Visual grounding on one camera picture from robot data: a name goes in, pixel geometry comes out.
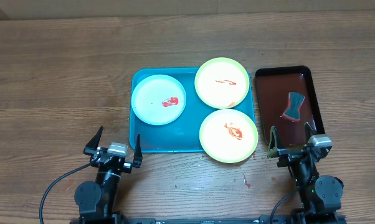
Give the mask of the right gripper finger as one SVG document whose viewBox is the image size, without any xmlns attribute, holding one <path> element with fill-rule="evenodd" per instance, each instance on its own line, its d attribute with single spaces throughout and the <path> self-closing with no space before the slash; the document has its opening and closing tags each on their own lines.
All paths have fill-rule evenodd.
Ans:
<svg viewBox="0 0 375 224">
<path fill-rule="evenodd" d="M 309 122 L 306 122 L 305 125 L 305 134 L 306 134 L 306 140 L 308 144 L 313 144 L 313 140 L 317 135 L 317 132 L 311 127 Z"/>
<path fill-rule="evenodd" d="M 270 128 L 270 140 L 268 144 L 267 157 L 279 157 L 282 151 L 284 151 L 282 140 L 280 139 L 280 135 L 278 134 L 276 127 L 272 126 Z"/>
</svg>

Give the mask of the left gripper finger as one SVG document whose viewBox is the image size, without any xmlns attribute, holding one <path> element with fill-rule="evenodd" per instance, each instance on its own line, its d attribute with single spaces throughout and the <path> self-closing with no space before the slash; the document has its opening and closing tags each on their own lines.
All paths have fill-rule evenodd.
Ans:
<svg viewBox="0 0 375 224">
<path fill-rule="evenodd" d="M 140 168 L 142 161 L 143 161 L 143 155 L 142 155 L 141 145 L 140 145 L 140 134 L 138 134 L 136 137 L 135 152 L 134 152 L 134 157 L 133 157 L 133 167 Z"/>
<path fill-rule="evenodd" d="M 89 142 L 85 145 L 83 149 L 83 153 L 85 155 L 92 156 L 97 153 L 97 148 L 100 142 L 100 138 L 102 136 L 102 132 L 103 132 L 103 126 L 99 128 L 99 130 L 94 135 L 94 137 L 91 138 L 91 140 L 89 140 Z"/>
</svg>

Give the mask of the red grey sponge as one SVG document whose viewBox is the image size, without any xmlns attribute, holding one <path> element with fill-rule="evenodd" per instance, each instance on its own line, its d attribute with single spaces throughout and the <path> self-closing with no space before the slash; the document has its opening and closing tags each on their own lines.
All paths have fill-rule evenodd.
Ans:
<svg viewBox="0 0 375 224">
<path fill-rule="evenodd" d="M 288 102 L 282 117 L 292 122 L 300 120 L 300 108 L 305 100 L 305 96 L 298 92 L 288 94 Z"/>
</svg>

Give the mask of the light blue plate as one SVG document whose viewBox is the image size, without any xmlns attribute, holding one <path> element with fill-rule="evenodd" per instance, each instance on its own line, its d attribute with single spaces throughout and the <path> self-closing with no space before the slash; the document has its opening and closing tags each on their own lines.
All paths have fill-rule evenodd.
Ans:
<svg viewBox="0 0 375 224">
<path fill-rule="evenodd" d="M 134 88 L 131 108 L 134 114 L 150 125 L 165 125 L 184 111 L 186 91 L 177 79 L 169 75 L 152 75 Z"/>
</svg>

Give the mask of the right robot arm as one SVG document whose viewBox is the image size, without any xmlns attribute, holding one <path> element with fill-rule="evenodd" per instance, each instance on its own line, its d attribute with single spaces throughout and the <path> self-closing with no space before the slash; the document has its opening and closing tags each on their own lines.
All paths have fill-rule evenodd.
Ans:
<svg viewBox="0 0 375 224">
<path fill-rule="evenodd" d="M 288 150 L 284 147 L 275 126 L 270 128 L 268 157 L 278 158 L 278 167 L 287 167 L 296 189 L 280 199 L 263 223 L 291 224 L 343 224 L 344 216 L 337 211 L 341 208 L 344 184 L 341 179 L 330 175 L 320 175 L 315 163 L 325 158 L 332 148 L 332 141 L 326 134 L 318 134 L 305 123 L 307 143 L 301 149 Z M 287 216 L 276 217 L 277 208 L 286 199 L 298 194 L 301 208 Z"/>
</svg>

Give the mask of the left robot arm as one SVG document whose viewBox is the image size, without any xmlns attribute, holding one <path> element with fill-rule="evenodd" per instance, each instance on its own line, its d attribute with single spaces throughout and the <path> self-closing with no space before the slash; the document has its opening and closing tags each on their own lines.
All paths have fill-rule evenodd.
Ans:
<svg viewBox="0 0 375 224">
<path fill-rule="evenodd" d="M 126 160 L 128 147 L 113 142 L 108 148 L 100 147 L 101 127 L 96 135 L 85 145 L 83 153 L 90 156 L 89 165 L 98 169 L 94 181 L 80 184 L 74 194 L 79 207 L 79 223 L 128 223 L 120 212 L 113 210 L 118 184 L 122 173 L 129 174 L 141 166 L 143 155 L 140 136 L 136 138 L 133 161 Z"/>
</svg>

